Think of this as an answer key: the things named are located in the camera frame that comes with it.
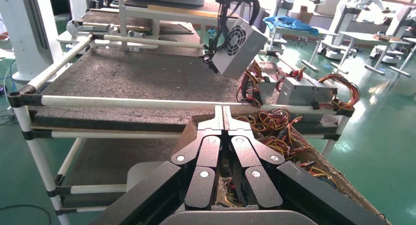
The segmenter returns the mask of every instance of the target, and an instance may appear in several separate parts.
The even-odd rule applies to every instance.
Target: white pipe frame
[[[130,37],[120,37],[120,36],[110,36],[105,35],[104,39],[113,40],[113,41],[122,41],[122,42],[135,42],[135,43],[143,43],[143,44],[156,44],[156,45],[165,45],[165,46],[175,46],[175,47],[184,47],[184,48],[196,48],[196,49],[203,49],[202,45],[199,44],[187,44],[187,43],[179,43],[179,42],[167,42],[167,41],[157,41],[157,40],[147,40],[147,39],[140,39],[140,38],[130,38]],[[62,67],[64,67],[75,55],[84,49],[87,45],[89,45],[94,40],[94,35],[89,35],[85,37],[80,43],[78,43],[72,50],[70,50],[59,62],[53,63],[51,66],[46,68],[42,73],[40,73],[37,77],[31,80],[28,85],[33,86],[36,90],[38,90],[42,85],[46,83],[46,81],[56,74]],[[270,55],[270,52],[261,50],[259,54]],[[292,70],[298,70],[298,68],[289,62],[287,59],[282,57],[280,54],[276,53],[276,57],[278,57],[282,62],[286,63]],[[249,104],[243,103],[233,103],[233,102],[206,102],[206,101],[176,101],[176,100],[138,100],[138,99],[113,99],[113,98],[91,98],[91,97],[67,97],[67,96],[49,96],[49,95],[42,95],[41,97],[41,104],[44,106],[77,106],[77,107],[121,107],[121,108],[137,108],[137,109],[168,109],[168,110],[204,110],[204,111],[212,111],[214,110],[216,105],[222,106],[229,106],[232,112],[251,112],[257,111],[259,109],[253,108]],[[327,114],[327,115],[334,115],[336,114],[335,111],[326,110],[326,109],[319,109],[313,110],[311,106],[290,106],[290,105],[264,105],[261,107],[260,110],[271,110],[273,108],[280,108],[285,107],[292,113],[303,113],[303,114]],[[30,132],[32,131],[31,127],[31,118],[29,116],[29,111],[27,105],[14,107],[14,112],[16,113],[16,117],[19,121],[19,125],[23,132]],[[349,118],[342,117],[338,129],[337,134],[341,134],[342,130],[344,129],[345,125],[347,124]],[[73,147],[71,148],[69,154],[67,155],[61,169],[59,172],[61,174],[65,174],[68,171],[71,161],[76,155],[76,152],[79,150],[81,146],[81,139],[82,137],[88,138],[104,138],[101,133],[95,131],[86,131],[84,133],[80,131],[60,131],[60,130],[53,130],[52,131],[53,137],[77,137],[76,142],[74,143]],[[161,137],[169,137],[169,138],[176,138],[178,137],[177,133],[138,133],[132,131],[131,133],[114,133],[112,137],[126,137],[126,138],[139,138],[139,137],[150,137],[154,136],[157,138]],[[313,135],[311,137],[320,138],[321,135]],[[46,162],[46,158],[41,150],[40,143],[38,139],[27,140],[27,144],[29,149],[33,155],[35,160],[36,166],[38,171],[41,175],[43,183],[46,187],[48,192],[54,192],[56,190],[56,184],[54,182],[54,177],[52,176],[51,170]],[[326,147],[324,148],[322,154],[323,156],[327,156],[329,151],[333,148],[335,144],[334,140],[329,140]],[[88,186],[72,186],[71,191],[73,193],[97,193],[100,192],[125,192],[125,185],[88,185]],[[53,207],[56,211],[65,211],[62,209],[62,202],[60,196],[51,196],[51,201]],[[78,208],[77,212],[88,212],[88,211],[101,211],[105,209],[105,207],[88,207],[88,208]],[[63,212],[58,215],[59,221],[62,225],[69,225],[69,220],[67,215]]]

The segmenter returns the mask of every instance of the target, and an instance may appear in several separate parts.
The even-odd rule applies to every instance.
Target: blue plastic bag
[[[295,18],[291,17],[282,17],[282,16],[273,16],[267,17],[263,19],[270,30],[272,30],[275,26],[290,28],[294,30],[304,30],[308,31],[312,35],[318,35],[318,30],[316,28],[311,27],[310,25],[301,22]]]

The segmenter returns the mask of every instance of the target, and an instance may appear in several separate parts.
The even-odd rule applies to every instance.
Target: gray foam pad
[[[90,49],[42,94],[235,102],[238,86],[239,81],[215,74],[197,57]],[[31,111],[42,126],[149,131],[182,131],[191,116],[212,113],[82,107]]]

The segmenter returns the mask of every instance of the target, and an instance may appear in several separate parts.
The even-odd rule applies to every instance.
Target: yellow wire
[[[315,168],[315,167],[311,167],[311,170],[316,170],[316,171],[321,172],[321,173],[322,173],[322,174],[324,174],[326,177],[328,177],[328,179],[329,179],[331,182],[333,182],[333,183],[335,184],[335,187],[337,187],[337,188],[338,188],[338,185],[337,185],[337,183],[335,182],[335,180],[332,178],[332,176],[330,176],[329,174],[327,174],[325,171],[323,171],[323,170],[321,170],[321,169],[318,169],[318,168]]]

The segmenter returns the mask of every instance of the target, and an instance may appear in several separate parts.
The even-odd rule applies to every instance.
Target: black wire
[[[43,212],[45,212],[45,213],[47,214],[47,216],[48,216],[49,225],[51,225],[51,224],[52,224],[51,214],[50,214],[50,213],[49,213],[46,209],[44,209],[44,208],[42,208],[42,207],[39,207],[39,206],[37,206],[37,205],[31,205],[31,204],[17,204],[17,205],[11,205],[11,206],[7,206],[7,207],[0,208],[0,211],[2,211],[2,210],[6,210],[6,209],[19,208],[19,207],[31,207],[31,208],[36,208],[36,209],[40,209],[40,210],[42,210],[42,211],[43,211]]]
[[[1,123],[0,126],[6,125],[6,124],[12,122],[15,119],[16,119],[16,116],[0,116],[0,120],[8,120],[8,121],[6,121],[4,123]]]
[[[376,214],[376,216],[379,216],[379,215],[383,215],[384,221],[387,221],[386,216],[384,214],[382,214],[382,213]]]

